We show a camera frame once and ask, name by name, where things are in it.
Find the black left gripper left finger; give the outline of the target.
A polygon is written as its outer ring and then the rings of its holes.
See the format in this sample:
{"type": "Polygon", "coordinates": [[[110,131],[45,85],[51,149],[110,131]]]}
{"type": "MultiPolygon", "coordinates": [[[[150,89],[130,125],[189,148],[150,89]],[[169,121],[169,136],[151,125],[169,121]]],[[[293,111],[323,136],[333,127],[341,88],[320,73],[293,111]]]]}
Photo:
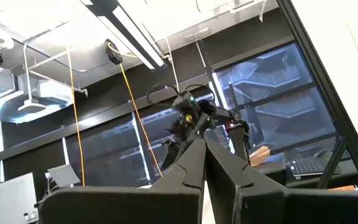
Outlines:
{"type": "Polygon", "coordinates": [[[193,224],[203,211],[206,141],[197,139],[151,187],[61,189],[40,206],[42,223],[193,224]]]}

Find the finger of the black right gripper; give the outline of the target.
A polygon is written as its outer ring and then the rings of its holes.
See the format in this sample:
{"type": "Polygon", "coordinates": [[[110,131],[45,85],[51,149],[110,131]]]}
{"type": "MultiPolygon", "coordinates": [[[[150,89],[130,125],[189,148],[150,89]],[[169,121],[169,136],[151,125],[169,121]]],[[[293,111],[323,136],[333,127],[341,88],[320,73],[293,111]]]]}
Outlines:
{"type": "Polygon", "coordinates": [[[181,142],[172,141],[171,139],[163,142],[162,146],[166,150],[166,155],[160,168],[162,170],[167,170],[180,158],[180,156],[183,154],[183,149],[181,142]]]}

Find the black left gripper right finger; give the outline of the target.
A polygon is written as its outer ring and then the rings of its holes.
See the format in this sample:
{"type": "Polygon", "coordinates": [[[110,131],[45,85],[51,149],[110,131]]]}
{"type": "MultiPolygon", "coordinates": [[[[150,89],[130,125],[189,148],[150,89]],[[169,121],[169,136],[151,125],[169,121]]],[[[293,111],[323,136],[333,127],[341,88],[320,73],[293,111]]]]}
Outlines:
{"type": "Polygon", "coordinates": [[[206,147],[216,223],[358,224],[358,192],[289,189],[215,141],[207,140],[206,147]]]}

